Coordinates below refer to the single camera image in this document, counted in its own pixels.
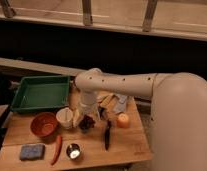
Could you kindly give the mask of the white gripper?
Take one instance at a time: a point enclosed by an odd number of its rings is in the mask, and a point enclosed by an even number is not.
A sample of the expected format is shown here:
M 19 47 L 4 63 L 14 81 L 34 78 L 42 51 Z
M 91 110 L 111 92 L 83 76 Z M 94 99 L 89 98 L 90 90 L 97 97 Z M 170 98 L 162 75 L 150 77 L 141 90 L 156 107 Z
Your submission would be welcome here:
M 81 91 L 78 109 L 73 112 L 73 127 L 78 126 L 80 113 L 82 115 L 95 115 L 98 120 L 101 120 L 95 92 Z

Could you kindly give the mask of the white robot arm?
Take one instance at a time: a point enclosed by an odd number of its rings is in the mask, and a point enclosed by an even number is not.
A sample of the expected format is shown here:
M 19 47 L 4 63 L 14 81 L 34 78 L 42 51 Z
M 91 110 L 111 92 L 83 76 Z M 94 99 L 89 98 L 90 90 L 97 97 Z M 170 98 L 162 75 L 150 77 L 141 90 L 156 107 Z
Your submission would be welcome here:
M 152 171 L 207 171 L 207 81 L 192 73 L 78 74 L 80 106 L 88 110 L 100 90 L 151 102 Z

